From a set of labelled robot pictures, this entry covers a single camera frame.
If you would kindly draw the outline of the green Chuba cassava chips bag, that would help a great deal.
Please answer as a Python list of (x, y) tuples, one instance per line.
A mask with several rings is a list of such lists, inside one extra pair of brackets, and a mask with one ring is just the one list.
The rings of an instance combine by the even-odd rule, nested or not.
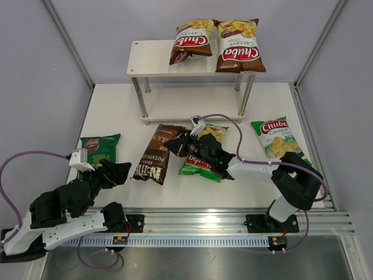
[[(212, 135), (215, 140), (219, 143), (223, 142), (225, 134), (229, 127), (215, 126), (212, 124), (206, 124), (204, 130), (199, 133), (198, 139), (204, 135)], [(211, 171), (211, 166), (192, 155), (188, 155), (180, 170), (179, 175), (194, 175), (199, 174), (202, 177), (219, 183), (221, 180)]]

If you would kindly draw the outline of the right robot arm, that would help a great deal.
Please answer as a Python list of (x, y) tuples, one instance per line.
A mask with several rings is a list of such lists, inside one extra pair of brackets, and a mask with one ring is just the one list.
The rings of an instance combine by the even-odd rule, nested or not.
[(295, 213), (308, 211), (316, 200), (323, 177), (294, 152), (277, 160), (244, 160), (226, 152), (213, 135), (197, 137), (186, 130), (165, 144), (175, 156), (193, 156), (210, 166), (221, 180), (270, 181), (281, 193), (264, 214), (248, 215), (251, 233), (298, 232)]

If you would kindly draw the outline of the brown Chuba cassava chips bag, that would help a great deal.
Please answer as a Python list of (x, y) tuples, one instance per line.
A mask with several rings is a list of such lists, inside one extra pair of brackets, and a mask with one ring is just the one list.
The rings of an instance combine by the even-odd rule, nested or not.
[(266, 72), (256, 40), (259, 19), (219, 21), (216, 72)]

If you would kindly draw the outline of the brown Kettle potato chips bag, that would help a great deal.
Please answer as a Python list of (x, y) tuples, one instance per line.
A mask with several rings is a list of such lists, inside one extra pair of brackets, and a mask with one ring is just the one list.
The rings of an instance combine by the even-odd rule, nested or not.
[(170, 157), (170, 151), (164, 144), (179, 136), (185, 129), (179, 125), (160, 124), (136, 166), (132, 178), (140, 181), (152, 180), (162, 186)]

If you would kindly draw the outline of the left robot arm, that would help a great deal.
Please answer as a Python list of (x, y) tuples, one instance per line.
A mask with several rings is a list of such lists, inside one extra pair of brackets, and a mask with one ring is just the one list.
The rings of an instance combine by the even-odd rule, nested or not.
[(37, 260), (72, 239), (96, 232), (120, 232), (126, 225), (121, 204), (111, 202), (85, 216), (103, 189), (123, 185), (131, 163), (101, 161), (101, 166), (53, 191), (44, 192), (30, 205), (22, 225), (4, 229), (2, 263)]

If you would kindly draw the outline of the brown Chuba bag text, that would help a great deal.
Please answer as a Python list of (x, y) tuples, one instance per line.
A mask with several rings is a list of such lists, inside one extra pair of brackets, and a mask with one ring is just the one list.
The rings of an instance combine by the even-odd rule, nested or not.
[(169, 65), (188, 60), (211, 57), (210, 39), (218, 21), (214, 19), (194, 19), (177, 28)]

